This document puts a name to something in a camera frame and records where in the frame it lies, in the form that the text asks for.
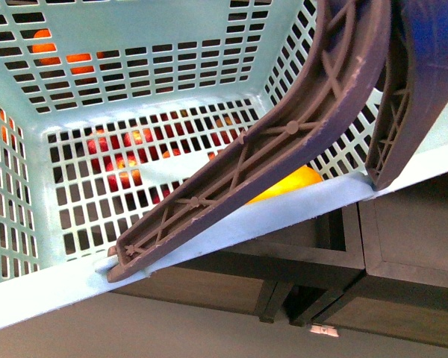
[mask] light blue basket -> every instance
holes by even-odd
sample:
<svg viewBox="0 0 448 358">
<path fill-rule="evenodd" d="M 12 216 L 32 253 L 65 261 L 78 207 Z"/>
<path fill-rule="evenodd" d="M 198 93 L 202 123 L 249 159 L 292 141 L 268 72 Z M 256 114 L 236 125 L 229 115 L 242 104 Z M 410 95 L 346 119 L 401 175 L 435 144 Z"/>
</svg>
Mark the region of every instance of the light blue basket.
<svg viewBox="0 0 448 358">
<path fill-rule="evenodd" d="M 224 133 L 232 137 L 262 117 L 307 58 L 316 7 L 310 0 L 0 0 L 0 282 L 107 250 L 156 196 L 223 149 Z M 34 38 L 43 29 L 51 38 Z M 56 51 L 33 52 L 46 43 Z M 69 63 L 72 54 L 90 59 Z M 44 66 L 48 57 L 56 64 Z M 380 98 L 375 89 L 354 124 L 311 163 L 325 179 L 363 169 Z M 124 146 L 126 134 L 145 128 L 164 138 Z M 99 137 L 109 148 L 116 137 L 119 148 L 91 154 L 87 141 Z M 152 145 L 157 160 L 120 171 L 138 169 L 142 184 L 112 192 L 107 176 L 118 171 L 104 170 L 106 157 L 116 168 L 116 155 L 144 149 L 150 158 Z M 182 155 L 163 158 L 173 148 Z"/>
</svg>

